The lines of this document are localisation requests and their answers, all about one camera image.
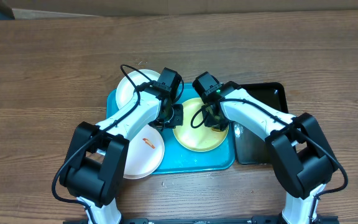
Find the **cream plate with stain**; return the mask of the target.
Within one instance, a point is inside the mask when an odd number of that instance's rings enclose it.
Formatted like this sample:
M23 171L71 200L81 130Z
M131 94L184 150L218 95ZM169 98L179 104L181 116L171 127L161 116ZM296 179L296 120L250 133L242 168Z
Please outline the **cream plate with stain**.
M148 69L140 69L142 73L144 73L151 80L157 81L160 74L153 70ZM140 85L142 83L149 82L149 80L141 75L137 71L133 71L129 73L129 77L134 82L134 84ZM134 86L130 83L130 81L124 77L118 84L116 89L116 104L119 109L125 106L131 99L134 94Z

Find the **yellow plate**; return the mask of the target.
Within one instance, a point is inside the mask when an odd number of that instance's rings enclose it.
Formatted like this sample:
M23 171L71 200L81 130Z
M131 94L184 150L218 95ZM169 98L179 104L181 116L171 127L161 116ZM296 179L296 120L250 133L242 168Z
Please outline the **yellow plate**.
M206 152L217 148L223 143L228 134L228 129L216 131L203 124L196 129L191 127L192 117L204 105L201 98L186 100L182 105L183 125L177 126L173 133L183 147L191 151Z

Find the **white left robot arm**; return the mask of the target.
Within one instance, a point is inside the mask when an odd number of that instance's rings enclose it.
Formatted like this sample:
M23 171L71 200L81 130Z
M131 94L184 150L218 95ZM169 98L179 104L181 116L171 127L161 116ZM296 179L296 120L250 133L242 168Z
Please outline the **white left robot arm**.
M150 123L174 127L181 96L159 91L135 92L129 102L97 124L80 123L63 165L52 180L53 196L81 205L88 223L123 223L116 195L124 178L130 141Z

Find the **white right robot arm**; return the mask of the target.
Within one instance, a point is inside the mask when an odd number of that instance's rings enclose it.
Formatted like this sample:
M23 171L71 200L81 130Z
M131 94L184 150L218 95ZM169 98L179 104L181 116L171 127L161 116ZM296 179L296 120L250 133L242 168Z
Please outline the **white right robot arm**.
M264 140L275 176L287 193L278 222L318 223L320 197L333 192L326 184L343 168L315 117L276 110L241 87L212 87L198 94L215 126L234 121Z

